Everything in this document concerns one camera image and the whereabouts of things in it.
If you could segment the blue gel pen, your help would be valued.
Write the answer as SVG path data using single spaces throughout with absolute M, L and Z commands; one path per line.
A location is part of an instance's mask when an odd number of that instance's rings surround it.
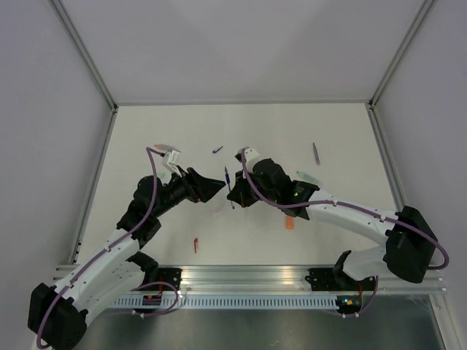
M 225 173 L 225 181 L 226 181 L 226 184 L 227 184 L 227 187 L 228 187 L 228 192 L 230 193 L 230 191 L 231 191 L 231 180 L 230 180 L 230 175 L 229 175 L 227 166 L 224 166 L 224 173 Z M 234 202 L 232 200 L 229 200 L 229 202 L 230 202 L 231 208 L 234 210 L 235 209 Z

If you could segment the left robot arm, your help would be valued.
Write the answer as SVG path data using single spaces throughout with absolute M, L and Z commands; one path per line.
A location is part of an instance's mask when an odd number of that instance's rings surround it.
M 39 349 L 73 349 L 93 320 L 121 295 L 158 283 L 158 263 L 142 248 L 160 230 L 160 216 L 183 201 L 206 203 L 225 182 L 188 168 L 164 184 L 153 175 L 139 180 L 127 211 L 103 246 L 53 285 L 31 293 L 28 328 Z

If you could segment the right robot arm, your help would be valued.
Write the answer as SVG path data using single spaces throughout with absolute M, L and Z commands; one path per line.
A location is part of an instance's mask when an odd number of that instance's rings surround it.
M 292 180 L 253 149 L 243 149 L 236 159 L 242 168 L 228 200 L 243 208 L 262 201 L 288 217 L 326 222 L 374 242 L 370 249 L 342 252 L 331 270 L 338 288 L 350 289 L 386 273 L 412 284 L 423 282 L 438 240 L 417 209 L 387 211 L 346 202 L 315 184 Z

